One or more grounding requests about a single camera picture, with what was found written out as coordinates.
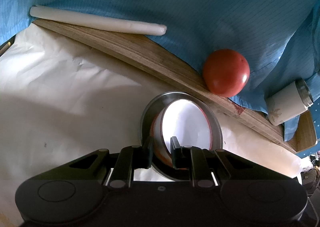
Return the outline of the blue dotted curtain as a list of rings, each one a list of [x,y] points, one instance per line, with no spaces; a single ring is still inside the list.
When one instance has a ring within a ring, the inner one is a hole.
[[[317,144],[313,147],[310,147],[302,152],[299,152],[297,155],[300,158],[305,158],[310,155],[315,155],[318,152],[319,156],[319,99],[317,99],[314,104],[309,108],[309,112],[311,113],[312,123],[316,132]]]

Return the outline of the cream table cover sheet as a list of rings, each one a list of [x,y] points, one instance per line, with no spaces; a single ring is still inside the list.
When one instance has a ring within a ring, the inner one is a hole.
[[[1,226],[19,226],[26,179],[100,148],[140,143],[144,109],[175,87],[31,24],[1,56]]]

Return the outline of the wooden shelf board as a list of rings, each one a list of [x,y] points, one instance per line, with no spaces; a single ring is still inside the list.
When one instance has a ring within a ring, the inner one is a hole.
[[[243,108],[227,98],[210,93],[202,77],[191,66],[143,35],[114,33],[43,19],[35,20],[34,24],[111,55],[169,83],[178,90],[212,104],[294,154],[317,144],[316,131],[309,111],[300,116],[294,137],[290,141],[284,141],[283,126],[274,126],[263,113]]]

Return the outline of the white red-rimmed bowl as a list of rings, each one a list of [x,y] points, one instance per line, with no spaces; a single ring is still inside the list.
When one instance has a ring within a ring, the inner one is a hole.
[[[170,149],[170,138],[178,137],[182,130],[172,118],[169,118],[167,111],[163,109],[154,118],[150,136],[154,142],[155,155],[162,163],[173,168],[171,149]]]
[[[208,116],[195,102],[178,99],[164,108],[182,132],[177,137],[181,146],[211,149],[213,137]]]

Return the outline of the red tomato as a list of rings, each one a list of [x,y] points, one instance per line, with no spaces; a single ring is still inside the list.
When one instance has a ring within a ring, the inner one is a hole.
[[[225,98],[240,93],[249,75],[249,64],[245,57],[231,49],[212,52],[202,69],[202,77],[209,91]]]

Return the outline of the blue cloth garment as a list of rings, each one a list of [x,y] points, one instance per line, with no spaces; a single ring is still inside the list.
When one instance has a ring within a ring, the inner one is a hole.
[[[266,112],[265,99],[298,78],[319,101],[319,0],[1,0],[1,42],[31,24],[31,7],[164,24],[152,40],[196,71],[218,49],[248,61],[250,76],[232,97]]]

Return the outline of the white thermos cup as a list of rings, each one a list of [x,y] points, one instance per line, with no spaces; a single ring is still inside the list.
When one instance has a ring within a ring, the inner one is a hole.
[[[266,99],[268,119],[278,126],[308,110],[313,98],[303,79],[297,79]]]

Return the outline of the deep steel bowl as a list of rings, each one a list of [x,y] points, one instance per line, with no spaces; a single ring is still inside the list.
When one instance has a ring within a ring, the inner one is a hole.
[[[161,175],[174,180],[188,180],[186,169],[172,166],[170,138],[180,146],[201,149],[223,148],[220,124],[210,107],[184,92],[166,92],[153,98],[144,110],[140,124],[141,142],[153,142],[152,165]]]

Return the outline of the white rolled stick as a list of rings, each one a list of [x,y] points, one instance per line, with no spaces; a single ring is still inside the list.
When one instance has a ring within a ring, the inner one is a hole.
[[[44,20],[119,33],[162,36],[167,32],[167,26],[162,24],[84,14],[80,12],[45,7],[42,5],[31,7],[30,16]]]

